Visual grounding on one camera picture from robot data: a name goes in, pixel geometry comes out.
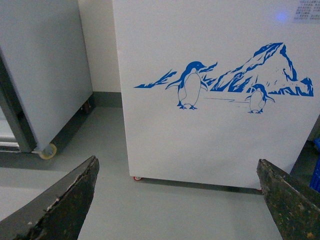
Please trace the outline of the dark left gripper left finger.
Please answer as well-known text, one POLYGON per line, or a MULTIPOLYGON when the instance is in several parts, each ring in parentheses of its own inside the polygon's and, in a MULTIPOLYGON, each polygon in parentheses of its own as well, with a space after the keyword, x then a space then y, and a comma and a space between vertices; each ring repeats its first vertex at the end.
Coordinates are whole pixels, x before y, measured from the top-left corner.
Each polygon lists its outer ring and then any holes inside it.
POLYGON ((76 240, 91 207, 100 170, 89 157, 0 222, 2 240, 76 240))

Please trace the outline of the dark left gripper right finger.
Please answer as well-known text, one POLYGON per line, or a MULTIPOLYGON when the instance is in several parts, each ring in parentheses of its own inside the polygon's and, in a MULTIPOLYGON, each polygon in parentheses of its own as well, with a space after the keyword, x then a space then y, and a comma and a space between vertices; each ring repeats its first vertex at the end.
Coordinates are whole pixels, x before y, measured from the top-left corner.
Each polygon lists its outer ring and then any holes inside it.
POLYGON ((320 238, 320 193, 266 159, 256 173, 267 208, 284 240, 320 238))

